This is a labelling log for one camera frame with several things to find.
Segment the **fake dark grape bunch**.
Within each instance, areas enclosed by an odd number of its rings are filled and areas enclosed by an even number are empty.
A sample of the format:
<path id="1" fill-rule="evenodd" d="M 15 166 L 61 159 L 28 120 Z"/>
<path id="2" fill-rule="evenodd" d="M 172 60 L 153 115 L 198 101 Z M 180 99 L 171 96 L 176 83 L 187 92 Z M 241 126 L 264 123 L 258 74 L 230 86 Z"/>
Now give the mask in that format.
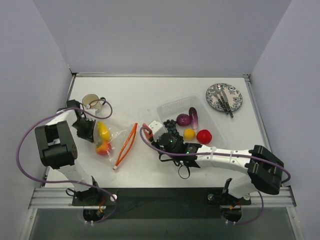
<path id="1" fill-rule="evenodd" d="M 175 139 L 182 141 L 183 137 L 180 135 L 177 130 L 177 122 L 173 119 L 167 119 L 163 122 L 164 127 L 167 129 L 168 133 L 171 134 Z"/>

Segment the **white plastic basket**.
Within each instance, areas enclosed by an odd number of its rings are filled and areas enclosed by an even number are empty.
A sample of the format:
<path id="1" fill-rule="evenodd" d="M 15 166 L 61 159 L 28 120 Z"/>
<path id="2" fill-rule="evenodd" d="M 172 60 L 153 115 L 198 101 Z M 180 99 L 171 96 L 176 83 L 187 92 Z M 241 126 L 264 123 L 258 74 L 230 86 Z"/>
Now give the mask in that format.
<path id="1" fill-rule="evenodd" d="M 216 121 L 206 109 L 205 103 L 197 95 L 185 95 L 168 100 L 156 107 L 160 122 L 176 122 L 176 131 L 181 137 L 185 137 L 186 130 L 208 131 L 211 135 L 209 146 L 225 148 L 226 138 Z"/>

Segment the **fake purple eggplant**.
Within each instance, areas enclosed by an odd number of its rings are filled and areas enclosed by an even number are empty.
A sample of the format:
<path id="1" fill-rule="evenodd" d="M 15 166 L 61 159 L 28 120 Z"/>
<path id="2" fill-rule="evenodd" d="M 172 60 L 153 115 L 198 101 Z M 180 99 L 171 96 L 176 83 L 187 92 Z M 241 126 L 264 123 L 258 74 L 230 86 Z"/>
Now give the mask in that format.
<path id="1" fill-rule="evenodd" d="M 198 131 L 199 123 L 198 123 L 198 113 L 194 107 L 190 107 L 188 111 L 190 117 L 190 125 L 194 131 Z"/>

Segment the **fake yellow banana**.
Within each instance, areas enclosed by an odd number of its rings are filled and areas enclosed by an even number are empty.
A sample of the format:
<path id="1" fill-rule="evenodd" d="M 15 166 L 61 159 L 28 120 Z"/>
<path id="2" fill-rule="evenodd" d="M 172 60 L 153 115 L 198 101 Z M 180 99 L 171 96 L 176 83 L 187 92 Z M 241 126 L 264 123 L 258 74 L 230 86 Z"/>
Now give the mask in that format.
<path id="1" fill-rule="evenodd" d="M 98 131 L 98 134 L 99 134 L 99 137 L 104 140 L 104 141 L 107 141 L 109 142 L 111 137 L 110 137 L 110 133 L 109 133 L 109 129 L 107 128 L 107 126 L 99 121 L 97 123 L 97 131 Z"/>

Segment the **purple fake onion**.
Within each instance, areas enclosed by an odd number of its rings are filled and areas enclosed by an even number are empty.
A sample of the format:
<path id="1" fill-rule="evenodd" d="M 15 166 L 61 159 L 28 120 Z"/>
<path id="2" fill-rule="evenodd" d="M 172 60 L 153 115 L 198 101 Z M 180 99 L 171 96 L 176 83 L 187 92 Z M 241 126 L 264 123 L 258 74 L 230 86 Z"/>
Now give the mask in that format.
<path id="1" fill-rule="evenodd" d="M 190 116 L 188 114 L 181 113 L 176 117 L 176 123 L 182 127 L 189 126 L 191 124 Z"/>

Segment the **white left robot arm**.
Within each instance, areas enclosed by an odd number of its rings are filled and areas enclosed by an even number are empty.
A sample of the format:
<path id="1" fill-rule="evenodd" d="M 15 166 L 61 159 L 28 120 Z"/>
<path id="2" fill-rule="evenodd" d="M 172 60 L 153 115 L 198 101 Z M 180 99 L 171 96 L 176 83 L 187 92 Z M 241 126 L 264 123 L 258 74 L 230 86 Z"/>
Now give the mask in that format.
<path id="1" fill-rule="evenodd" d="M 100 203 L 102 193 L 98 183 L 81 166 L 78 150 L 70 127 L 76 129 L 76 136 L 90 143 L 94 142 L 96 121 L 88 119 L 79 109 L 80 102 L 69 100 L 46 125 L 34 129 L 42 164 L 62 173 L 74 186 L 73 197 L 91 206 Z"/>

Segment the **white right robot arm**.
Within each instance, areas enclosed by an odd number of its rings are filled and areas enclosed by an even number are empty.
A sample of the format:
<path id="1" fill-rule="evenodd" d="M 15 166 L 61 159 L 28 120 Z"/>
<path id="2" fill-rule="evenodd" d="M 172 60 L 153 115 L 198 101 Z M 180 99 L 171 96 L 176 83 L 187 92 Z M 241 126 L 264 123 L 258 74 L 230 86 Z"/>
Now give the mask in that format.
<path id="1" fill-rule="evenodd" d="M 228 178 L 221 192 L 223 201 L 233 204 L 253 192 L 278 195 L 283 183 L 284 163 L 261 145 L 249 150 L 220 149 L 199 143 L 179 141 L 167 132 L 158 140 L 152 132 L 140 129 L 143 142 L 159 156 L 166 155 L 166 161 L 173 162 L 179 168 L 226 169 L 242 174 L 239 178 Z"/>

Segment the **fake yellow lemon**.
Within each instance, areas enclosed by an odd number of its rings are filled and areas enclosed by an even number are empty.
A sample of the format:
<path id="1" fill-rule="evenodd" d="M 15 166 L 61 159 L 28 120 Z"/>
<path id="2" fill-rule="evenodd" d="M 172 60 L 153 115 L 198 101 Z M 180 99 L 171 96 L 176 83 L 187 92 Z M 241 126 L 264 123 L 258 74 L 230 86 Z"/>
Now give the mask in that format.
<path id="1" fill-rule="evenodd" d="M 192 128 L 187 128 L 184 130 L 183 138 L 186 141 L 192 141 L 196 137 L 196 132 Z"/>

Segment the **fake red apple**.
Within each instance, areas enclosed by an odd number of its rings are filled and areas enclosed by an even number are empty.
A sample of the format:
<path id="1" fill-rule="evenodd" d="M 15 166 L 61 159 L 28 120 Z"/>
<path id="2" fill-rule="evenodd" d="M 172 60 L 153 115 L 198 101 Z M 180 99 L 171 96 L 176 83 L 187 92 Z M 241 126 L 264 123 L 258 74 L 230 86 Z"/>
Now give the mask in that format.
<path id="1" fill-rule="evenodd" d="M 203 145 L 209 144 L 212 138 L 212 134 L 207 129 L 200 130 L 196 135 L 197 141 Z"/>

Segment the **fake watermelon slice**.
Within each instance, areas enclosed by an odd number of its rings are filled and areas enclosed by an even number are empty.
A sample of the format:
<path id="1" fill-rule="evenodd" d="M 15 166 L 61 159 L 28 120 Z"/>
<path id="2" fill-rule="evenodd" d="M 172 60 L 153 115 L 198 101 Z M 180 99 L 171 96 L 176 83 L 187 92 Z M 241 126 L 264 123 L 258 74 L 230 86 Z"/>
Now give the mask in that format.
<path id="1" fill-rule="evenodd" d="M 142 125 L 142 128 L 143 128 L 143 132 L 144 132 L 145 138 L 149 142 L 152 142 L 153 141 L 153 132 L 152 132 L 152 130 L 145 123 Z"/>

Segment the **clear zip bag orange seal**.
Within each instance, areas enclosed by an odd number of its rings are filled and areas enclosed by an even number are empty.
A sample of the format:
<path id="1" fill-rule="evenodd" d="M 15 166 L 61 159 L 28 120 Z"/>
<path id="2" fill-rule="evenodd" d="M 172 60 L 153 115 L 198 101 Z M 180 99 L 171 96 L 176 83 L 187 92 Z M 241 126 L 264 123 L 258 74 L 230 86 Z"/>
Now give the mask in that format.
<path id="1" fill-rule="evenodd" d="M 108 141 L 112 147 L 110 155 L 102 156 L 96 153 L 96 144 L 100 141 L 104 141 L 100 138 L 98 134 L 97 125 L 98 122 L 103 122 L 110 134 L 110 141 Z M 102 161 L 112 167 L 113 171 L 117 171 L 131 151 L 137 135 L 138 123 L 133 123 L 130 125 L 122 125 L 115 120 L 110 121 L 98 121 L 94 129 L 94 157 L 99 161 Z"/>

